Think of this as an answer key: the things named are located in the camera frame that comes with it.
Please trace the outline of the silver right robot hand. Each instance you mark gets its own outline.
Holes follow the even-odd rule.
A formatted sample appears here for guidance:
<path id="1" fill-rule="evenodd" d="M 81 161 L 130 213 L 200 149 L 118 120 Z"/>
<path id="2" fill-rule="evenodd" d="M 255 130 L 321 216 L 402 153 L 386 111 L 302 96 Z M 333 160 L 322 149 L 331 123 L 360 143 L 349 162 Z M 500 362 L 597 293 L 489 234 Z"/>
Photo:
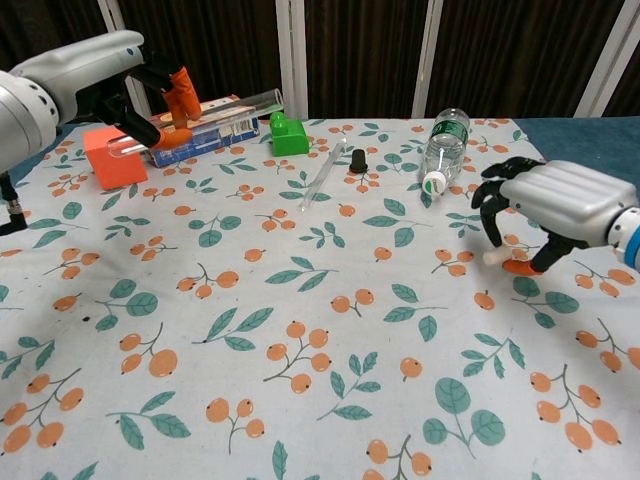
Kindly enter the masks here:
<path id="1" fill-rule="evenodd" d="M 632 183 L 569 161 L 520 156 L 489 166 L 481 177 L 471 207 L 493 245 L 483 254 L 485 264 L 531 277 L 574 249 L 610 246 L 619 262 L 639 269 L 639 197 Z M 503 245 L 496 216 L 508 208 L 547 233 L 530 260 L 514 259 Z"/>

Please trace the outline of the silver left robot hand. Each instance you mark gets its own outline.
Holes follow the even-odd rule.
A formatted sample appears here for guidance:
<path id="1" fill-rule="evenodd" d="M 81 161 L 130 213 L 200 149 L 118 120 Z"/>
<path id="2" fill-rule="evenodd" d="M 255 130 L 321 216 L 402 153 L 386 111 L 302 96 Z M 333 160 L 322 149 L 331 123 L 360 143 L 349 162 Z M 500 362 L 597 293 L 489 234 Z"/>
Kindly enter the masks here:
<path id="1" fill-rule="evenodd" d="M 126 97 L 127 78 L 159 91 L 174 129 L 160 130 Z M 95 117 L 145 147 L 170 150 L 188 142 L 200 101 L 181 63 L 148 48 L 141 33 L 114 31 L 39 54 L 1 75 L 1 145 L 12 161 L 52 144 L 58 127 Z"/>

